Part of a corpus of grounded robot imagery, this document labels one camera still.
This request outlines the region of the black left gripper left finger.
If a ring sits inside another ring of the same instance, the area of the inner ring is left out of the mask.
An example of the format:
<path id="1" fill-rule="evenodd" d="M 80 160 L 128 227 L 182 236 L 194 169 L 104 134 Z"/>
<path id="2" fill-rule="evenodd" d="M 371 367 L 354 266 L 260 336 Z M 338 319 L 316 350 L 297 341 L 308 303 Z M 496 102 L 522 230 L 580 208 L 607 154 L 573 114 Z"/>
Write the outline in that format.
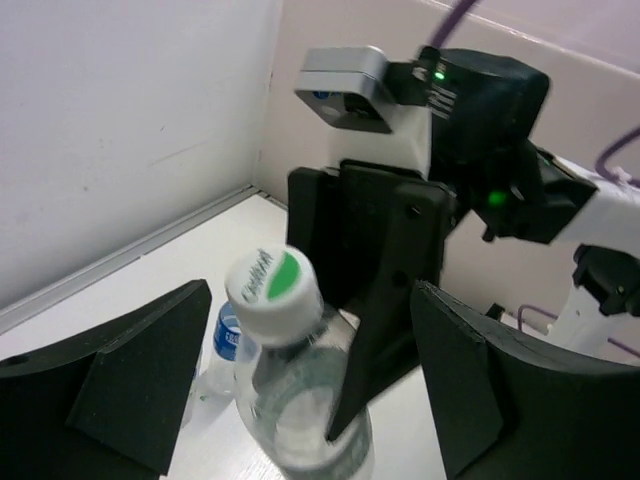
<path id="1" fill-rule="evenodd" d="M 1 362 L 4 479 L 167 474 L 211 307 L 203 279 Z"/>

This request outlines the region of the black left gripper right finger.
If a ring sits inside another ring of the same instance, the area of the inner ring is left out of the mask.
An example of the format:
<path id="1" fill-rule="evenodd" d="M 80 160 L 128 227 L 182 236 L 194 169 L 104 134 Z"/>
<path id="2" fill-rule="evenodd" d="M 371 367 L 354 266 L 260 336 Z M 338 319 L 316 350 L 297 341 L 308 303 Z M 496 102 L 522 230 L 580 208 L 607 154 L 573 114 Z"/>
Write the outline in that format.
<path id="1" fill-rule="evenodd" d="M 488 318 L 429 283 L 411 315 L 450 479 L 635 479 L 639 371 Z"/>

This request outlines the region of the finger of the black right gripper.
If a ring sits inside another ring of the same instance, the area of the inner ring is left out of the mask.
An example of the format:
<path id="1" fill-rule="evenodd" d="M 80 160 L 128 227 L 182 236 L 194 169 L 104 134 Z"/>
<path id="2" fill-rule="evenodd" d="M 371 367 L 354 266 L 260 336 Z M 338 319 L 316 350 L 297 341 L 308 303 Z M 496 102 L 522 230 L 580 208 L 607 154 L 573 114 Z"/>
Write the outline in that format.
<path id="1" fill-rule="evenodd" d="M 360 319 L 327 427 L 337 439 L 367 404 L 419 364 L 410 313 L 415 283 L 438 283 L 450 231 L 450 192 L 397 168 L 347 161 L 340 196 L 349 261 L 360 285 L 346 307 Z"/>
<path id="2" fill-rule="evenodd" d="M 287 244 L 311 261 L 324 300 L 344 307 L 349 290 L 338 274 L 344 259 L 338 180 L 325 171 L 298 167 L 289 173 L 287 187 Z"/>

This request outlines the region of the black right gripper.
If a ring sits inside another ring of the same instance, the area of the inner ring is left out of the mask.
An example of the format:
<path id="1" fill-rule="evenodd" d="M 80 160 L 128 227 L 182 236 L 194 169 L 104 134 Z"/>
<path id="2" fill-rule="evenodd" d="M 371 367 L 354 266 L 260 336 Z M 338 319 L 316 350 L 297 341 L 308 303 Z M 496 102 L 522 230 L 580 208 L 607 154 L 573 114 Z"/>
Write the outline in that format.
<path id="1" fill-rule="evenodd" d="M 530 139 L 550 89 L 546 73 L 470 49 L 425 47 L 389 66 L 395 102 L 431 113 L 429 180 L 453 192 L 454 222 L 482 220 L 486 242 L 549 245 L 595 193 Z"/>

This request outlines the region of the green label clear bottle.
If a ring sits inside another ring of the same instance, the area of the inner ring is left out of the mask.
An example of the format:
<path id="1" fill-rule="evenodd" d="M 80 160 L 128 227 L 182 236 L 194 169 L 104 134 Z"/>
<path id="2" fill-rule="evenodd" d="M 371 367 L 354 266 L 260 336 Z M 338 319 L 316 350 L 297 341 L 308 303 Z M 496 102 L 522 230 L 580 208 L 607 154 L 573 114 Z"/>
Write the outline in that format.
<path id="1" fill-rule="evenodd" d="M 240 337 L 235 403 L 248 433 L 287 479 L 368 479 L 374 446 L 363 411 L 326 439 L 342 389 L 352 325 L 322 298 L 298 249 L 257 247 L 227 273 Z"/>

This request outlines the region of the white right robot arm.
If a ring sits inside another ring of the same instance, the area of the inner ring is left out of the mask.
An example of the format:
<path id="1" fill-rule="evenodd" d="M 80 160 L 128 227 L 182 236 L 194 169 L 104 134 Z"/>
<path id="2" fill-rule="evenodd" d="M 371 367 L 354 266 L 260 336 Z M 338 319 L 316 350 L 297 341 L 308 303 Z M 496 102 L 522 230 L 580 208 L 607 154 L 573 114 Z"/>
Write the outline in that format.
<path id="1" fill-rule="evenodd" d="M 324 298 L 361 318 L 327 426 L 336 439 L 418 363 L 409 296 L 438 283 L 445 243 L 475 213 L 485 241 L 574 241 L 571 298 L 552 337 L 597 349 L 610 321 L 639 313 L 639 184 L 534 145 L 550 78 L 507 56 L 425 46 L 392 62 L 372 46 L 310 49 L 297 97 L 334 133 L 324 170 L 288 177 L 287 241 L 316 269 Z"/>

